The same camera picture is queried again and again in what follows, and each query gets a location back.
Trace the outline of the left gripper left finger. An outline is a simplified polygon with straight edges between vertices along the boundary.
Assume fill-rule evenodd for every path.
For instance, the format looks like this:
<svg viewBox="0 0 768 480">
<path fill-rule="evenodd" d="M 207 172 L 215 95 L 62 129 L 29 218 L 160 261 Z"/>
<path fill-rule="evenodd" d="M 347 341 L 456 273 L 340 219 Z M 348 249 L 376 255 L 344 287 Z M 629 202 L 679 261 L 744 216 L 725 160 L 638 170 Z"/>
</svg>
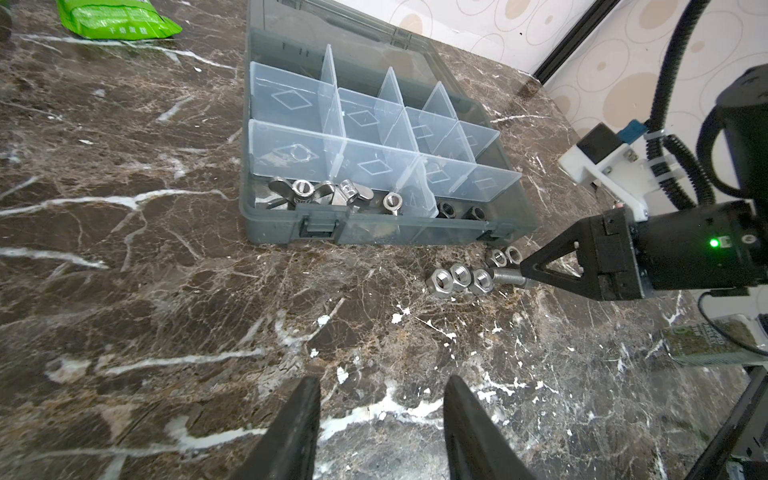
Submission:
<svg viewBox="0 0 768 480">
<path fill-rule="evenodd" d="M 320 382 L 304 377 L 231 479 L 312 479 L 320 427 Z"/>
</svg>

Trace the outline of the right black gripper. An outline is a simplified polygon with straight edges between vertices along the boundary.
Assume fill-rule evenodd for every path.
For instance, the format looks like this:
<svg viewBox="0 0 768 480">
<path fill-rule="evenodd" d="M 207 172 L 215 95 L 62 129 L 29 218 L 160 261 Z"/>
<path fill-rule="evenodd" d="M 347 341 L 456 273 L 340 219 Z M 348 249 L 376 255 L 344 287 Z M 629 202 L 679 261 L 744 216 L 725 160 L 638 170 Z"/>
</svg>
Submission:
<svg viewBox="0 0 768 480">
<path fill-rule="evenodd" d="M 745 201 L 653 216 L 624 209 L 578 220 L 526 257 L 523 276 L 592 300 L 636 300 L 673 290 L 728 290 L 767 282 L 767 223 Z M 550 264 L 574 253 L 579 275 Z"/>
</svg>

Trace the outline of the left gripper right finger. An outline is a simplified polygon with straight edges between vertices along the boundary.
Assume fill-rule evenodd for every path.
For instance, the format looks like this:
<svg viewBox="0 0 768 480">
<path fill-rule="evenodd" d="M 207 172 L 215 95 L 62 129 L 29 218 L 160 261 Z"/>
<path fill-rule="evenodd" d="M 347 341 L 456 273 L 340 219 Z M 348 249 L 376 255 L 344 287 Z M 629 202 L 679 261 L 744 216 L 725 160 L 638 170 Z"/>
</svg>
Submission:
<svg viewBox="0 0 768 480">
<path fill-rule="evenodd" d="M 444 389 L 443 423 L 451 480 L 535 479 L 458 375 Z"/>
</svg>

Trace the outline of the black hex nut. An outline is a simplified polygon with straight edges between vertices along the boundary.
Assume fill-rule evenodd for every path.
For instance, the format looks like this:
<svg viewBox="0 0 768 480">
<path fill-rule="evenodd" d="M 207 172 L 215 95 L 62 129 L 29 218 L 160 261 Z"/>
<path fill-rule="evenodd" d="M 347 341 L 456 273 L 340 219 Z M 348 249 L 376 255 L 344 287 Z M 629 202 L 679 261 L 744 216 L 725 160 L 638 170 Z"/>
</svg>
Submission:
<svg viewBox="0 0 768 480">
<path fill-rule="evenodd" d="M 456 217 L 456 210 L 452 204 L 448 202 L 439 202 L 437 204 L 438 218 L 454 219 Z"/>
<path fill-rule="evenodd" d="M 483 208 L 479 206 L 472 206 L 465 212 L 463 218 L 473 221 L 485 221 L 486 213 Z"/>
</svg>

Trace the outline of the silver hex bolt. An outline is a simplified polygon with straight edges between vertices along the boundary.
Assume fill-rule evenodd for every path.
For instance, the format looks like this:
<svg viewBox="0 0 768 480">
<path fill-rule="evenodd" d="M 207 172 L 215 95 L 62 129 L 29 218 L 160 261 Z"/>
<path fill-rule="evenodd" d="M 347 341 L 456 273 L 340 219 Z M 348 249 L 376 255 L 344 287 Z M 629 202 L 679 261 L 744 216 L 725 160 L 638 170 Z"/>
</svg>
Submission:
<svg viewBox="0 0 768 480">
<path fill-rule="evenodd" d="M 511 285 L 523 289 L 531 286 L 530 280 L 519 269 L 493 268 L 491 276 L 494 283 L 498 285 Z"/>
</svg>

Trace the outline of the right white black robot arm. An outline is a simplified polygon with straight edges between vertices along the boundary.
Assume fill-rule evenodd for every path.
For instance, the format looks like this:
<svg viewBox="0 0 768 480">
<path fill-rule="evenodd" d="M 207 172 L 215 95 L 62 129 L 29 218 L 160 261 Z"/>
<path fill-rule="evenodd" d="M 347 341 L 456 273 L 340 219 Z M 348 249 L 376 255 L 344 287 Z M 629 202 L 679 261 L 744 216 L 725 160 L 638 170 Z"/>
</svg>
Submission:
<svg viewBox="0 0 768 480">
<path fill-rule="evenodd" d="M 667 290 L 743 290 L 767 281 L 767 68 L 748 69 L 716 99 L 698 152 L 726 138 L 732 201 L 637 221 L 625 208 L 577 221 L 522 261 L 524 277 L 600 301 Z"/>
</svg>

